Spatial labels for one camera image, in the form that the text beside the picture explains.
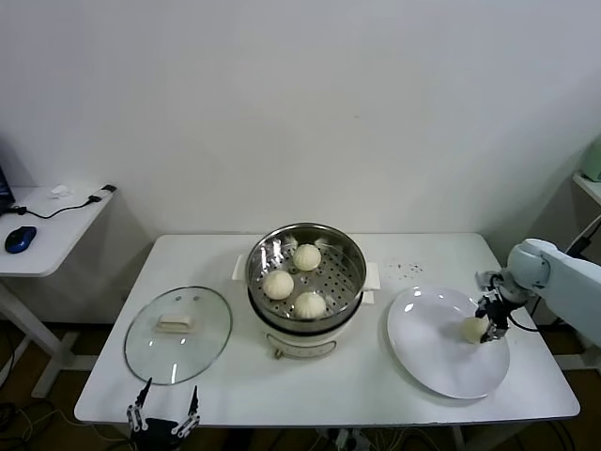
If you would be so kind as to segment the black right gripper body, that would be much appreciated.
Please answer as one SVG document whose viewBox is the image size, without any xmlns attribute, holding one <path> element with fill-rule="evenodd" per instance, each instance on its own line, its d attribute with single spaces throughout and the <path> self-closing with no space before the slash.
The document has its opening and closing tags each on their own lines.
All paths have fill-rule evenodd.
<svg viewBox="0 0 601 451">
<path fill-rule="evenodd" d="M 487 317 L 495 329 L 507 329 L 508 318 L 515 305 L 508 303 L 496 288 L 487 289 Z"/>
</svg>

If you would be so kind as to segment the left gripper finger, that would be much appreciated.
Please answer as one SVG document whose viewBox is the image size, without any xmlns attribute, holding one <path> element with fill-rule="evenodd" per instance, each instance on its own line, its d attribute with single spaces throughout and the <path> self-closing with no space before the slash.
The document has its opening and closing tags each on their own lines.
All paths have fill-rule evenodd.
<svg viewBox="0 0 601 451">
<path fill-rule="evenodd" d="M 171 431 L 173 435 L 189 435 L 200 423 L 198 389 L 194 387 L 187 418 Z"/>
<path fill-rule="evenodd" d="M 153 379 L 149 378 L 144 388 L 138 393 L 134 403 L 130 404 L 127 408 L 126 414 L 130 430 L 148 429 L 148 425 L 143 413 L 143 407 L 152 382 Z"/>
</svg>

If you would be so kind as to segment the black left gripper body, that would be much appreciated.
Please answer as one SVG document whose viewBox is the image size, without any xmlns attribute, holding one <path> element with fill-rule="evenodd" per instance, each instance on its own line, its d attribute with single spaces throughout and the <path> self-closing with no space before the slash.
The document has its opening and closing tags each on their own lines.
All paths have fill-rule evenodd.
<svg viewBox="0 0 601 451">
<path fill-rule="evenodd" d="M 177 435 L 177 422 L 147 418 L 146 425 L 147 429 L 131 434 L 131 441 L 137 450 L 170 451 L 180 448 L 183 438 Z"/>
</svg>

